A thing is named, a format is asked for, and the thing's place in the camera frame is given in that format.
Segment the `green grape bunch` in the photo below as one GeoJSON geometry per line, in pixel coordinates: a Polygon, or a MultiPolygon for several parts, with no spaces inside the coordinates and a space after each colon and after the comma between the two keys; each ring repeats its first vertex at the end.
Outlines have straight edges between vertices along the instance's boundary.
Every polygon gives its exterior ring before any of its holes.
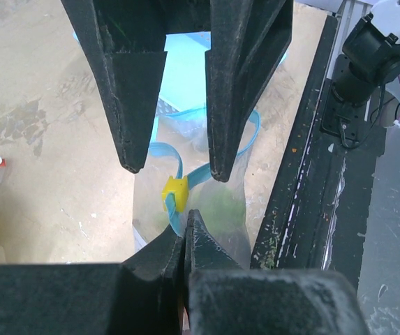
{"type": "Polygon", "coordinates": [[[217,240],[246,235],[245,201],[227,188],[201,191],[198,209],[209,233],[217,240]]]}

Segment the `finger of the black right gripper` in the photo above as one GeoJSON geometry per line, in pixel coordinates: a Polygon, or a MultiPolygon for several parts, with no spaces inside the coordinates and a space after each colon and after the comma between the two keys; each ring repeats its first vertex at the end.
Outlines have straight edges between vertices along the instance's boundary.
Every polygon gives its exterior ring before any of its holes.
{"type": "Polygon", "coordinates": [[[165,66],[157,1],[63,1],[94,74],[123,168],[144,166],[165,66]]]}
{"type": "Polygon", "coordinates": [[[227,182],[244,127],[292,40],[292,1],[211,1],[205,54],[211,174],[227,182]]]}

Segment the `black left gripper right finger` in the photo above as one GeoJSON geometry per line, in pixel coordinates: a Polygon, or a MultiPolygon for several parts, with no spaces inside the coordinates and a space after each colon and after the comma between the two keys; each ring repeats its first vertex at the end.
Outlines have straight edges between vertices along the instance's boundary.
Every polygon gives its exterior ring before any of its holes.
{"type": "Polygon", "coordinates": [[[335,271],[242,269],[188,214],[185,254],[192,334],[368,334],[355,291],[335,271]]]}

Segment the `clear blue-zipper bag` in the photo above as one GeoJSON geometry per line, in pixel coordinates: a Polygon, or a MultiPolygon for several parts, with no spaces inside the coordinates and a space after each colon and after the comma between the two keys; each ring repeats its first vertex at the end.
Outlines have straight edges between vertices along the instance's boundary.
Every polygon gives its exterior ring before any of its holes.
{"type": "MultiPolygon", "coordinates": [[[[145,167],[135,176],[132,220],[135,250],[145,247],[168,226],[181,232],[189,211],[199,210],[201,191],[227,188],[245,201],[247,214],[244,178],[259,130],[260,115],[252,111],[230,178],[223,183],[211,174],[205,109],[157,116],[145,167]]],[[[245,224],[245,236],[238,234],[226,240],[212,237],[241,267],[248,268],[251,245],[247,217],[245,224]]]]}

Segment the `light blue plastic basket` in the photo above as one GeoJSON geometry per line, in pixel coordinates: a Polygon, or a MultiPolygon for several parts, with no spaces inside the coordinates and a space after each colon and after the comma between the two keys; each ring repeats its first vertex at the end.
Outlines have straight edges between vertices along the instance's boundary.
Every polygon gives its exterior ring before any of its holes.
{"type": "MultiPolygon", "coordinates": [[[[101,100],[107,117],[114,147],[121,164],[124,164],[127,154],[133,149],[127,148],[131,134],[126,121],[131,117],[126,113],[130,110],[119,100],[119,81],[125,80],[134,69],[125,68],[124,57],[128,57],[136,65],[138,57],[132,54],[119,53],[117,74],[114,74],[112,56],[102,51],[99,38],[87,38],[85,33],[73,34],[81,45],[94,74],[101,100]]],[[[150,78],[162,80],[160,93],[151,93],[149,103],[133,103],[135,107],[151,107],[157,98],[165,105],[175,109],[174,115],[184,115],[206,103],[205,52],[211,47],[211,33],[200,31],[193,33],[168,34],[165,39],[164,51],[150,52],[144,55],[145,60],[155,60],[156,64],[142,74],[150,78]]]]}

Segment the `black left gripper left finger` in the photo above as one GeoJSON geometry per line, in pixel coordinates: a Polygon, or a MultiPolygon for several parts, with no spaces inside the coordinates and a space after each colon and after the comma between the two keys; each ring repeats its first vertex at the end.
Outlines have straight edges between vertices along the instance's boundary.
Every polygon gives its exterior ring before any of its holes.
{"type": "Polygon", "coordinates": [[[184,247],[167,228],[121,263],[0,265],[0,334],[179,334],[184,247]]]}

